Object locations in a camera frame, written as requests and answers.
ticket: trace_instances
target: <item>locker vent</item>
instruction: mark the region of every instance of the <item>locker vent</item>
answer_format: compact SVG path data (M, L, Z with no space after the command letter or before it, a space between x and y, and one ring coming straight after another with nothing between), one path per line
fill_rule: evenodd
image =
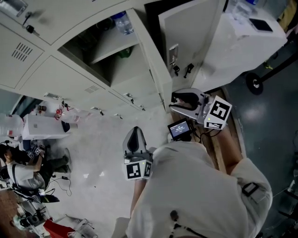
M24 62L32 51L32 48L20 42L11 56Z
M93 93L93 92L97 91L98 89L99 88L96 87L96 86L91 86L91 87L85 89L85 91L88 92L88 93Z

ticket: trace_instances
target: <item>plastic bottle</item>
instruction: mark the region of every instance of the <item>plastic bottle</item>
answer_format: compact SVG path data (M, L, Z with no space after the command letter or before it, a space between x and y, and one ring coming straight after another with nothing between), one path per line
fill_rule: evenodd
M248 18L250 18L254 6L258 0L239 0L233 9L233 17L235 20L243 24Z
M15 137L21 135L24 122L19 115L0 113L0 136Z
M126 12L118 13L111 17L116 24L117 29L124 35L128 35L132 32L134 32L134 29L132 28L132 25L129 21L129 18L126 14Z

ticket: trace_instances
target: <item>shelf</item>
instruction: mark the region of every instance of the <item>shelf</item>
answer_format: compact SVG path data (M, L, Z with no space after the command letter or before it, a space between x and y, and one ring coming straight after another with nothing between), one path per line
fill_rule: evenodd
M87 62L96 62L139 43L135 33L123 35L116 27L103 32L98 44L88 52Z
M144 59L142 49L136 45L128 58L111 55L97 63L102 69L103 77L111 83L111 87L126 80L141 77L148 73L149 68Z

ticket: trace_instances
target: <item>floor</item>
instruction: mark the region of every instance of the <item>floor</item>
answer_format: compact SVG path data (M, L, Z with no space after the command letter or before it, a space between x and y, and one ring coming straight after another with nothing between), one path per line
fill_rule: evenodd
M134 183L126 181L122 173L122 142L126 134L139 126L149 147L167 143L171 115L163 107L139 112L129 118L114 119L94 116L80 122L71 136L52 144L52 156L61 156L63 148L71 154L71 192L69 197L56 182L48 188L56 188L54 195L59 203L48 204L55 218L67 214L86 218L93 223L99 237L111 237L116 219L129 217ZM59 179L59 185L67 190L69 181Z
M276 67L296 50L293 44L285 47L269 64ZM254 70L259 76L267 71L263 66ZM267 80L259 96L249 92L243 77L226 86L242 127L246 154L268 178L273 194L287 188L293 179L292 138L298 129L297 72L298 62L295 62ZM72 136L52 146L60 154L64 147L70 150L72 196L68 197L52 182L51 187L56 188L54 194L61 201L48 205L51 215L87 218L101 237L110 237L116 219L129 216L133 193L133 183L124 179L121 170L123 139L131 128L139 126L148 146L158 147L167 141L169 123L171 116L162 107L124 120L94 117L81 122ZM57 182L68 189L69 181ZM283 193L274 198L262 229L265 237L271 234L278 237L285 230L288 221L284 221L278 210L289 212L292 205L293 201Z
M276 60L269 60L269 64L276 67L297 50L295 44L290 44L278 52ZM259 76L268 71L263 66L254 70ZM242 125L247 156L268 178L273 194L287 188L293 180L295 159L292 139L298 129L297 72L296 61L265 81L264 91L259 96L250 93L242 76L226 86ZM278 210L289 212L296 202L283 193L277 195L263 226L264 233L274 237L282 234L288 221L284 221Z

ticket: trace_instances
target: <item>black pants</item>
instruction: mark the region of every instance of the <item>black pants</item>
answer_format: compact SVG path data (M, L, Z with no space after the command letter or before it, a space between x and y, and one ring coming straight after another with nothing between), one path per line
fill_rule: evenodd
M68 158L66 156L63 156L61 159L47 160L43 164L43 166L41 167L41 170L39 171L39 174L42 176L43 180L45 181L46 187L48 186L54 172L67 172L67 167L66 167L67 163L68 163Z

